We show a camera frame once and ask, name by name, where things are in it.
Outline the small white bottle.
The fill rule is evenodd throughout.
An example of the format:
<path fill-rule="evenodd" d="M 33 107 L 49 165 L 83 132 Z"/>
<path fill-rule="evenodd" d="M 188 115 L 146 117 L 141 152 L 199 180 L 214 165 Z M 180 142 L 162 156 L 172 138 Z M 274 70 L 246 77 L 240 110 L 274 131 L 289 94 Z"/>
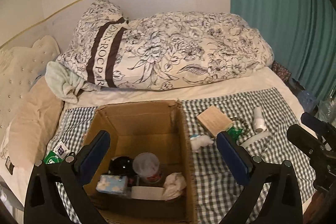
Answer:
<path fill-rule="evenodd" d="M 253 129 L 256 133 L 266 131 L 265 120 L 262 115 L 262 108 L 260 106 L 253 110 Z"/>

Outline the green foil packet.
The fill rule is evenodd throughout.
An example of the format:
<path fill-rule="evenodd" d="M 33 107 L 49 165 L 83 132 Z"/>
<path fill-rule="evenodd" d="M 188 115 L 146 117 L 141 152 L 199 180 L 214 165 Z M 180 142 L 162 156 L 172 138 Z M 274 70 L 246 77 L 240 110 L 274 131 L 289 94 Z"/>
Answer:
<path fill-rule="evenodd" d="M 230 137 L 234 140 L 238 140 L 239 136 L 243 133 L 243 129 L 242 128 L 235 128 L 235 127 L 231 127 L 228 131 L 227 131 L 228 135 L 230 135 Z"/>

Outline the blue tissue pack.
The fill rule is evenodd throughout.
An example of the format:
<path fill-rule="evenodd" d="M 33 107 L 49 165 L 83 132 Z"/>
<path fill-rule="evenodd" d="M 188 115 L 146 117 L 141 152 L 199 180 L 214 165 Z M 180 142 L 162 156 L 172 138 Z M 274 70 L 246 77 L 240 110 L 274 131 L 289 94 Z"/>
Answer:
<path fill-rule="evenodd" d="M 126 176 L 115 176 L 102 174 L 96 185 L 96 190 L 100 193 L 124 195 L 127 190 Z"/>

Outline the tan paper booklet box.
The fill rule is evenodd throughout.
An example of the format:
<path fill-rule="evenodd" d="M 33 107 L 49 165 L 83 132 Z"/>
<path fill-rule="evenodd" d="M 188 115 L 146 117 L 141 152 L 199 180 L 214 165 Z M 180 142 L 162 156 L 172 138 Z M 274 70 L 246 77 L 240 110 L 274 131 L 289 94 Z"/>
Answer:
<path fill-rule="evenodd" d="M 215 106 L 210 106 L 201 112 L 197 116 L 197 120 L 213 138 L 233 126 L 233 121 Z"/>

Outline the beige lace cloth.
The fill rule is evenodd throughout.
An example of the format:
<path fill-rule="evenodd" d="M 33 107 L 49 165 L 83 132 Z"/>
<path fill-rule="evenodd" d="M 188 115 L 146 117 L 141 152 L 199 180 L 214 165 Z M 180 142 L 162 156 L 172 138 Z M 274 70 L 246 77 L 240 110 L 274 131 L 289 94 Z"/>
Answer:
<path fill-rule="evenodd" d="M 169 174 L 163 184 L 162 199 L 165 201 L 173 200 L 181 196 L 186 187 L 186 180 L 180 172 Z"/>

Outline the white plastic tube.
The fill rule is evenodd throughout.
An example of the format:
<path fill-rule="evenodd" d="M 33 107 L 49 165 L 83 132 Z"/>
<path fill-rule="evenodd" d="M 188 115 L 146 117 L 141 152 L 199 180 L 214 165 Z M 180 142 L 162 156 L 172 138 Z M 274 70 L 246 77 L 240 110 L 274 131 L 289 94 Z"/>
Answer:
<path fill-rule="evenodd" d="M 249 145 L 255 143 L 256 141 L 258 141 L 260 139 L 267 138 L 269 136 L 270 136 L 269 131 L 264 131 L 264 132 L 257 133 L 255 135 L 253 135 L 252 137 L 250 137 L 249 139 L 247 139 L 246 141 L 244 141 L 243 143 L 241 143 L 241 146 L 243 148 L 247 148 Z"/>

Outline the small white plush toy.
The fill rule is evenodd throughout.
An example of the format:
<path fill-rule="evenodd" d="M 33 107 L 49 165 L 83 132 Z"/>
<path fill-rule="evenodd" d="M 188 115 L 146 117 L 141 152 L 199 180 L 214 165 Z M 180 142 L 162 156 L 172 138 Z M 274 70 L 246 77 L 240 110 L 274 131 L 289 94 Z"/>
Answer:
<path fill-rule="evenodd" d="M 190 137 L 191 150 L 198 152 L 201 147 L 207 147 L 214 143 L 208 135 L 193 135 Z"/>

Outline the blue plastic water bottles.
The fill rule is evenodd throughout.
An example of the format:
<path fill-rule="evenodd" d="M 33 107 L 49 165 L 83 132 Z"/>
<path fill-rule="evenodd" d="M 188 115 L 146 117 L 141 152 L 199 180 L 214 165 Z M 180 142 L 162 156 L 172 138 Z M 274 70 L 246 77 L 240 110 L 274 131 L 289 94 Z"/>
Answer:
<path fill-rule="evenodd" d="M 300 91 L 297 98 L 305 112 L 311 113 L 317 106 L 317 99 L 315 96 L 311 95 L 306 90 Z"/>

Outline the green white medicine box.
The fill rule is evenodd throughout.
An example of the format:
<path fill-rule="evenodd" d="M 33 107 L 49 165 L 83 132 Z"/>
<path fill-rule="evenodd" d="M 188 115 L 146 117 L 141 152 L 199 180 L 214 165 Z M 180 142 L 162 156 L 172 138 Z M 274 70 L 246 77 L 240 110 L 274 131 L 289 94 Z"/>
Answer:
<path fill-rule="evenodd" d="M 69 152 L 70 151 L 67 146 L 62 141 L 59 141 L 57 145 L 47 154 L 44 159 L 44 163 L 54 164 L 62 162 Z"/>

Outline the dark floral bag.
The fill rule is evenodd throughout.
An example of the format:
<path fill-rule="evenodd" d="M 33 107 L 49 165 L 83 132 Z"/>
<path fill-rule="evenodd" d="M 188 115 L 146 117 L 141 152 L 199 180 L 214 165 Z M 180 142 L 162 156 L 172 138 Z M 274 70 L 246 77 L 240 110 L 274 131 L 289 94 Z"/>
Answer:
<path fill-rule="evenodd" d="M 291 77 L 291 72 L 277 61 L 272 63 L 271 69 L 284 82 L 287 82 Z"/>

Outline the cream bed sheet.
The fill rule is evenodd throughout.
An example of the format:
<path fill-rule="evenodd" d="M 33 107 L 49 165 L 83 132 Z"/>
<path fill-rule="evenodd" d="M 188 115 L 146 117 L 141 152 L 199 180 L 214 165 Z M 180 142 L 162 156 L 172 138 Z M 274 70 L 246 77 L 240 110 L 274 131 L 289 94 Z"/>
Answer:
<path fill-rule="evenodd" d="M 18 77 L 9 76 L 1 80 L 1 140 L 4 139 L 7 127 L 14 118 L 19 105 L 22 103 L 24 96 L 29 92 L 30 88 L 31 85 L 28 79 L 20 80 Z M 250 77 L 161 92 L 122 89 L 80 92 L 79 101 L 75 104 L 66 103 L 65 107 L 70 109 L 133 101 L 193 100 L 268 88 L 276 88 L 293 110 L 295 116 L 297 118 L 301 116 L 303 107 L 298 99 L 284 82 L 267 67 L 252 73 Z"/>

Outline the beige pillow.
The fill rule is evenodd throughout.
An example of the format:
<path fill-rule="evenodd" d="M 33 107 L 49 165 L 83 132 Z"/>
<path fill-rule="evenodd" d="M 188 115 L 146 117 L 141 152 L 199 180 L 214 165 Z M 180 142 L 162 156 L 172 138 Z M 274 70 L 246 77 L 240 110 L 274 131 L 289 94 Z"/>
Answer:
<path fill-rule="evenodd" d="M 24 169 L 44 159 L 63 106 L 64 102 L 51 91 L 45 78 L 38 79 L 5 131 L 1 159 L 10 159 L 14 166 Z"/>

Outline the black round object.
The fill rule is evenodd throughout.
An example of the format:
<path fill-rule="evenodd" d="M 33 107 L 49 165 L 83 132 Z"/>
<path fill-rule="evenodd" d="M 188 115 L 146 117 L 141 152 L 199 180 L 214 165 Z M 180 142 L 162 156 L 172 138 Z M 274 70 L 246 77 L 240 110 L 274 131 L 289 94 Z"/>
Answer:
<path fill-rule="evenodd" d="M 133 159 L 127 156 L 112 159 L 109 163 L 108 172 L 116 176 L 133 176 Z"/>

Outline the pale green towel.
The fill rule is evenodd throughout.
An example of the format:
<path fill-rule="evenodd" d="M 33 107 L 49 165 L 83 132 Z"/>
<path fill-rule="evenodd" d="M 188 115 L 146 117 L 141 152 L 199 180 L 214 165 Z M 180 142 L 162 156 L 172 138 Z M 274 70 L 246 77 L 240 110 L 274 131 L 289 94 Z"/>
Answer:
<path fill-rule="evenodd" d="M 61 100 L 71 104 L 78 103 L 78 94 L 100 91 L 101 88 L 89 83 L 59 62 L 50 61 L 46 66 L 45 80 L 51 91 Z"/>

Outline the teal curtain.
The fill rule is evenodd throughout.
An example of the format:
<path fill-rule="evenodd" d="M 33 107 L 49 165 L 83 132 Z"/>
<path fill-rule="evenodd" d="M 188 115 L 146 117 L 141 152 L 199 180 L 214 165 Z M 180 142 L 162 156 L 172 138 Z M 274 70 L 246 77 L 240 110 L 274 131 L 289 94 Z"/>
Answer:
<path fill-rule="evenodd" d="M 231 0 L 274 58 L 319 100 L 335 85 L 335 9 L 330 0 Z"/>

